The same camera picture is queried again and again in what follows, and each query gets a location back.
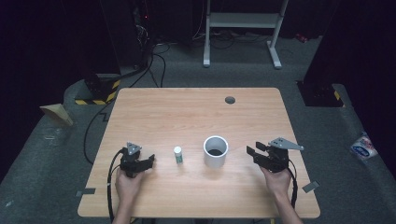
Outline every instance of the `stand leg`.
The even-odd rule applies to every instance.
[[[204,67],[210,66],[210,0],[207,0]]]
[[[273,59],[275,69],[282,68],[282,64],[280,63],[279,57],[277,56],[277,53],[275,50],[275,44],[277,41],[277,37],[279,35],[280,27],[282,26],[283,18],[285,17],[285,11],[286,11],[286,7],[288,6],[288,2],[289,2],[289,0],[283,1],[282,8],[280,9],[279,16],[276,21],[276,27],[274,30],[273,38],[271,41],[267,41],[267,46],[270,51],[271,57]]]

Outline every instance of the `hazard tape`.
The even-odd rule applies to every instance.
[[[75,99],[77,105],[106,105],[111,103],[116,97],[117,88],[120,85],[120,81],[113,83],[110,93],[104,99]]]

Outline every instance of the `cable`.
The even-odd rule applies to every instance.
[[[161,85],[160,85],[160,87],[162,88],[163,87],[163,79],[164,79],[164,77],[165,77],[165,70],[166,70],[166,61],[165,61],[165,59],[163,58],[163,56],[161,56],[161,55],[159,55],[159,54],[153,54],[154,56],[157,56],[157,57],[159,57],[159,58],[161,58],[162,60],[163,60],[163,75],[162,75],[162,77],[161,77]]]
[[[202,21],[204,20],[204,13],[205,13],[205,2],[204,1],[205,0],[202,0],[202,13],[201,13],[201,20],[200,20],[200,23],[199,23],[199,27],[198,27],[198,30],[195,33],[195,35],[192,36],[192,40],[195,39],[195,37],[198,35],[199,31],[201,30]]]
[[[162,54],[165,53],[166,51],[168,51],[171,48],[171,44],[176,44],[176,43],[162,43],[162,44],[157,44],[154,46],[154,48],[157,48],[158,46],[163,46],[165,45],[166,47],[168,47],[166,50],[160,51],[160,52],[155,52],[155,54]]]
[[[114,168],[113,170],[113,164],[116,158],[122,153],[122,149],[117,152],[117,154],[114,156],[113,161],[111,161],[110,168],[108,169],[108,175],[107,175],[107,207],[108,207],[108,214],[110,216],[111,222],[114,220],[114,213],[113,213],[113,204],[111,200],[111,176],[113,175],[114,170],[117,168]]]
[[[108,122],[107,113],[99,113],[99,115],[103,115],[102,122]]]
[[[238,38],[241,38],[241,37],[246,37],[246,35],[239,35],[239,36],[236,36],[236,37],[235,37],[235,39],[236,39],[235,42],[236,42],[236,43],[258,43],[258,42],[262,42],[262,41],[267,40],[267,39],[268,39],[269,37],[271,37],[271,36],[270,36],[270,35],[257,35],[257,36],[255,36],[254,39],[252,39],[252,40],[238,40]]]
[[[263,221],[264,219],[259,219],[259,220],[255,220],[255,219],[253,219],[252,221],[251,221],[251,223],[252,224],[257,224],[257,223],[259,223],[259,222],[261,222],[261,221]]]
[[[235,38],[234,36],[231,34],[230,31],[227,31],[227,35],[225,34],[221,34],[221,35],[215,35],[215,39],[218,41],[232,41],[230,45],[226,46],[226,47],[217,47],[216,45],[213,44],[213,42],[210,42],[210,46],[213,47],[214,49],[228,49],[230,48],[234,43],[235,43]]]
[[[155,80],[155,77],[154,77],[154,74],[152,73],[152,71],[151,71],[151,70],[148,70],[148,71],[149,71],[149,73],[151,74],[151,79],[152,79],[152,81],[154,82],[155,86],[156,86],[157,88],[160,88],[160,87],[158,86],[158,84],[157,84],[157,80]]]
[[[127,73],[127,74],[122,75],[122,76],[119,76],[119,77],[108,78],[108,79],[106,79],[106,82],[118,81],[118,80],[121,80],[121,79],[126,78],[126,77],[135,76],[135,75],[137,75],[137,74],[143,72],[146,68],[147,68],[146,66],[141,66],[141,67],[140,67],[138,70],[136,70],[136,71]]]
[[[146,71],[131,86],[129,86],[129,88],[132,88],[134,86],[134,84],[136,84],[149,71],[149,69],[152,65],[152,61],[153,61],[153,57],[151,56],[151,62],[149,63],[149,66],[146,69]]]
[[[83,142],[83,152],[84,152],[85,160],[86,160],[87,162],[89,162],[90,164],[92,164],[92,165],[93,165],[93,161],[91,161],[91,160],[88,158],[88,155],[87,155],[87,147],[86,147],[86,145],[87,145],[88,130],[91,128],[91,125],[92,125],[93,121],[95,120],[95,118],[96,118],[99,114],[103,114],[102,111],[104,111],[109,105],[113,104],[113,102],[114,102],[114,100],[111,101],[109,104],[105,105],[101,110],[99,110],[99,112],[97,112],[97,113],[95,114],[95,116],[93,116],[93,118],[91,119],[90,123],[88,124],[87,129],[85,130],[84,142]]]
[[[298,186],[297,186],[297,170],[296,170],[296,167],[295,167],[294,163],[293,163],[291,160],[289,160],[289,161],[290,161],[291,164],[293,165],[293,167],[294,167],[294,173],[295,173],[295,175],[294,175],[293,172],[291,171],[291,169],[288,167],[288,171],[289,171],[289,173],[290,173],[290,175],[291,175],[291,179],[293,180],[293,193],[291,194],[291,206],[292,206],[293,208],[295,208],[296,201],[297,201],[297,191],[298,191]]]

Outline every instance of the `wrist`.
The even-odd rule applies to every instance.
[[[134,200],[120,200],[119,209],[120,208],[132,208]]]
[[[274,193],[276,203],[290,203],[289,195],[287,192],[276,192]]]

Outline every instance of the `hole in table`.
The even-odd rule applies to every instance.
[[[225,103],[232,105],[233,103],[235,103],[235,98],[233,98],[232,96],[227,96],[225,98]]]

